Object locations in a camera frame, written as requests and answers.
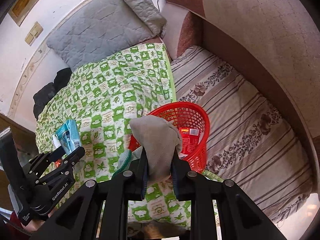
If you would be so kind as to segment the left hand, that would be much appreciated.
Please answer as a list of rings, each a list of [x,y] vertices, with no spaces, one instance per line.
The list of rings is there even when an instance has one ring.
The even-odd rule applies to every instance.
[[[49,214],[48,214],[48,218],[46,220],[41,220],[39,218],[33,219],[31,220],[27,226],[21,224],[22,228],[24,228],[24,230],[26,230],[29,233],[33,233],[37,230],[39,230],[39,228],[54,214],[54,212],[57,210],[57,208],[55,207]]]

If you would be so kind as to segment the red sleeve forearm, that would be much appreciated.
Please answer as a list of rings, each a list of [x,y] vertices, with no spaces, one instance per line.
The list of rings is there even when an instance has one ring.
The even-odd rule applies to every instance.
[[[1,237],[0,240],[28,240],[30,236],[25,232],[22,232],[22,224],[20,220],[17,218],[16,213],[13,212],[10,215],[10,218],[1,215]]]

